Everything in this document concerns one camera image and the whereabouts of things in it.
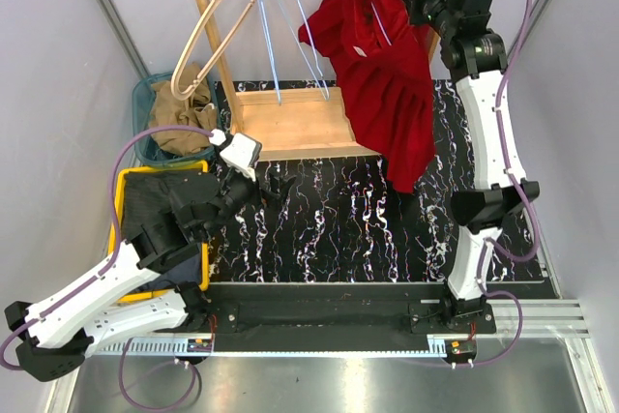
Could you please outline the red skirt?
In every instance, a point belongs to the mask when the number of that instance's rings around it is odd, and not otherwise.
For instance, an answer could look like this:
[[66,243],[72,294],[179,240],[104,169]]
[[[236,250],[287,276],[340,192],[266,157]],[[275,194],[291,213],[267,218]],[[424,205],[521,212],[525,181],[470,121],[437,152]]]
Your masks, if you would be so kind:
[[409,23],[402,0],[322,0],[298,29],[299,41],[330,61],[356,141],[386,158],[387,178],[403,193],[435,155],[427,31]]

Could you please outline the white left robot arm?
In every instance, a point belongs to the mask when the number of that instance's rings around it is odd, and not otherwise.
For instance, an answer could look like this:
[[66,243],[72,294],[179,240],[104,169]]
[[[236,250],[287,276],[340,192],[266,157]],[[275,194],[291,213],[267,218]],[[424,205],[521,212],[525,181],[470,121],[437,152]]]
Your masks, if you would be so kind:
[[269,177],[268,185],[231,170],[223,180],[194,173],[167,191],[168,205],[118,242],[111,255],[80,278],[38,302],[15,301],[5,309],[19,339],[16,363],[41,382],[78,368],[99,349],[144,333],[201,330],[209,309],[199,285],[185,281],[142,304],[117,301],[196,256],[214,232],[248,205],[279,210],[296,179]]

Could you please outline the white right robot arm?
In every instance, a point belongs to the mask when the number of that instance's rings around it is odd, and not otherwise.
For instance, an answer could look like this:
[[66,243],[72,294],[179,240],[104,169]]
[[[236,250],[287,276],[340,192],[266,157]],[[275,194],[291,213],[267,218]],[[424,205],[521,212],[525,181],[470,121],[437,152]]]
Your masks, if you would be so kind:
[[439,37],[441,60],[463,104],[474,156],[474,187],[452,194],[459,233],[439,308],[442,326],[460,332],[484,308],[487,262],[508,216],[540,194],[519,160],[505,93],[508,56],[488,26],[492,0],[403,0],[409,21]]

